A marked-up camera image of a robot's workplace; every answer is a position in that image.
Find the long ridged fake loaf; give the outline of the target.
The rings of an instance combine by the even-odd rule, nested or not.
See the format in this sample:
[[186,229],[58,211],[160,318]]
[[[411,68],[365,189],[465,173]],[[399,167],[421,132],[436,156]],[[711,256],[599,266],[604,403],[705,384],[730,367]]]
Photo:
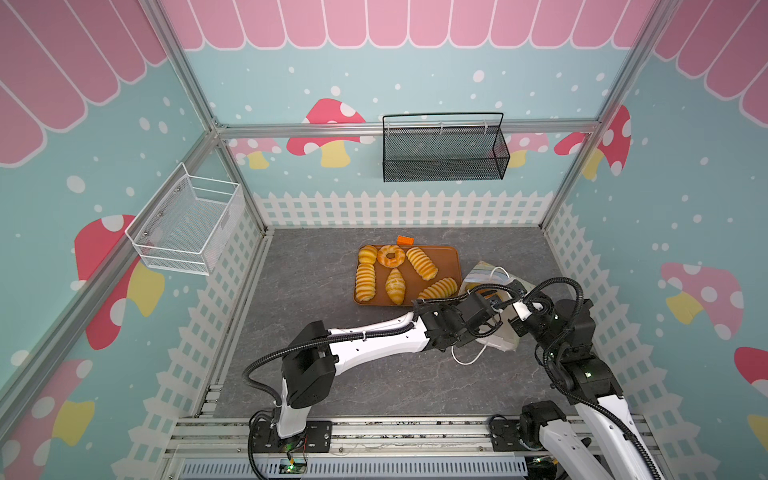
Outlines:
[[426,287],[418,294],[417,298],[420,300],[451,298],[457,291],[456,281],[451,277],[445,277]]

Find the yellow round fake bun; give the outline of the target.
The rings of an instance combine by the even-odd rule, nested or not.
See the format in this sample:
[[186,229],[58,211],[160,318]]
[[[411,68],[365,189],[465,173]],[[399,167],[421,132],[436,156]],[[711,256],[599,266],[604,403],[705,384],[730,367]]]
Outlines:
[[365,265],[375,265],[378,260],[378,248],[365,245],[358,252],[358,262]]

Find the twisted ring fake bread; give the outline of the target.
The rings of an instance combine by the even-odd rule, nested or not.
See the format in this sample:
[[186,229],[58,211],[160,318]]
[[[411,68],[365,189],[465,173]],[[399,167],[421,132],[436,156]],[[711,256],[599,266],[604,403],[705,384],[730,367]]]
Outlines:
[[405,251],[398,245],[384,245],[378,250],[377,261],[386,268],[398,268],[405,259]]

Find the ridged long fake bread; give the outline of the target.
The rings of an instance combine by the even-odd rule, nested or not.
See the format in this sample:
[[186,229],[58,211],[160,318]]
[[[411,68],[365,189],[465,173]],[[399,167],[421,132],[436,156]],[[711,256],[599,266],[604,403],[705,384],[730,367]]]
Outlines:
[[360,263],[355,275],[354,298],[357,302],[368,302],[376,295],[376,271],[373,264]]

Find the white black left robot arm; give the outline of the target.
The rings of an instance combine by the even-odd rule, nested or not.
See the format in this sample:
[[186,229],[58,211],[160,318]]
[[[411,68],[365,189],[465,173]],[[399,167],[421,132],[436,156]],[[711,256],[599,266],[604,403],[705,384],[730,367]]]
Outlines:
[[242,378],[272,398],[270,427],[277,440],[297,441],[311,408],[329,395],[337,376],[389,356],[445,352],[489,337],[501,328],[504,310],[526,294],[517,280],[481,283],[458,296],[415,300],[410,312],[360,328],[328,329],[315,321],[288,346],[251,362]]

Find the white paper bag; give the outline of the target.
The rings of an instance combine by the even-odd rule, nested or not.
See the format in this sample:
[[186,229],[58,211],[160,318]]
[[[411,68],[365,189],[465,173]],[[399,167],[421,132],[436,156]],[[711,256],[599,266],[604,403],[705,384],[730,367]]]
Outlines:
[[[514,281],[518,281],[525,291],[530,291],[534,287],[532,283],[509,274],[501,266],[493,266],[487,262],[480,261],[464,278],[458,292],[463,294],[468,289],[482,283],[509,284]],[[516,311],[513,307],[507,307],[501,315],[503,325],[494,334],[480,339],[475,339],[474,337],[470,338],[470,346],[482,346],[478,354],[472,360],[460,360],[455,354],[454,347],[451,347],[450,352],[453,360],[459,365],[469,366],[475,363],[488,347],[495,348],[502,352],[515,351],[519,346],[521,339],[509,323],[509,321],[513,319],[515,313]]]

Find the small yellow fake bread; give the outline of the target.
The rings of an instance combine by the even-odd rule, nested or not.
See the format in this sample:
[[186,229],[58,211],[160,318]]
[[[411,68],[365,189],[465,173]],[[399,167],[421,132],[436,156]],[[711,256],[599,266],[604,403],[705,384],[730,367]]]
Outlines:
[[390,271],[385,281],[385,291],[393,304],[403,304],[406,294],[406,282],[398,268],[393,268]]

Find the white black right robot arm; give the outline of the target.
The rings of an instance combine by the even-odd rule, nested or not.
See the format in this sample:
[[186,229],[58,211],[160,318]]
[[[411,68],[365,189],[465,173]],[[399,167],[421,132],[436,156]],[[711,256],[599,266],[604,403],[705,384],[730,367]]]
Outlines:
[[503,286],[513,307],[510,324],[519,336],[536,342],[537,361],[554,390],[573,405],[597,442],[595,458],[563,412],[550,401],[523,407],[520,442],[556,459],[570,479],[660,479],[663,471],[643,441],[617,378],[593,347],[593,303],[582,286],[554,277],[526,289],[520,282]]

